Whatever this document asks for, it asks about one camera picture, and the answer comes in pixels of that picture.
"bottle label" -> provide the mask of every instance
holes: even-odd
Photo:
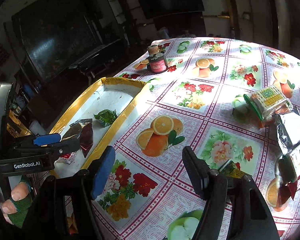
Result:
[[[166,64],[164,63],[164,60],[160,60],[157,62],[150,62],[150,67],[153,72],[161,72],[166,69]]]

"blue gripper pad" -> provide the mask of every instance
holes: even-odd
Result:
[[[42,146],[46,144],[57,143],[61,141],[61,135],[58,133],[39,135],[36,139],[33,140],[33,144]]]
[[[105,188],[108,176],[115,161],[114,148],[112,146],[107,146],[99,160],[101,163],[92,183],[91,196],[93,199],[96,199],[97,196],[101,195]]]

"wooden bottle cap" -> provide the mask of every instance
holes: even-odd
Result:
[[[147,48],[149,55],[154,55],[159,53],[159,47],[158,45],[151,45]]]

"bottle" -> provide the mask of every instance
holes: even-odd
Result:
[[[148,70],[155,74],[160,74],[168,70],[168,63],[166,56],[159,52],[158,45],[151,45],[147,48],[149,52],[149,61]]]

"tablecloth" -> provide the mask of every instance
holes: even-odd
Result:
[[[151,97],[146,111],[113,142],[116,162],[104,193],[93,202],[105,238],[177,240],[169,225],[179,217],[198,216],[193,211],[205,205],[182,163],[183,147],[191,146],[211,168],[231,158],[251,174],[281,239],[287,239],[300,224],[300,190],[280,212],[269,204],[267,189],[281,155],[276,129],[259,128],[242,95],[275,84],[300,111],[300,60],[267,46],[224,38],[153,44],[165,51],[168,71],[139,69],[136,64],[146,59],[145,53],[116,75],[148,82]],[[167,130],[169,134],[161,135]],[[219,239],[226,239],[231,208],[227,203]]]

